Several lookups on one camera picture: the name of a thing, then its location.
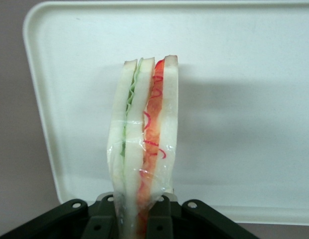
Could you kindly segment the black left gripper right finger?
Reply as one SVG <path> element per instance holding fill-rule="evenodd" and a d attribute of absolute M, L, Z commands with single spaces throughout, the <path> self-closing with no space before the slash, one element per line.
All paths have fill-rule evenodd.
<path fill-rule="evenodd" d="M 177 197 L 164 193 L 149 211 L 149 239 L 256 239 L 228 217 L 200 200 L 179 204 Z"/>

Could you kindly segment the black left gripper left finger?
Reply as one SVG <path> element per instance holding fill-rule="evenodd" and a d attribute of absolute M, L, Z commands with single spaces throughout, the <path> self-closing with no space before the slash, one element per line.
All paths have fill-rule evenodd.
<path fill-rule="evenodd" d="M 0 239 L 116 239 L 118 226 L 112 193 L 92 205 L 72 199 L 3 234 Z"/>

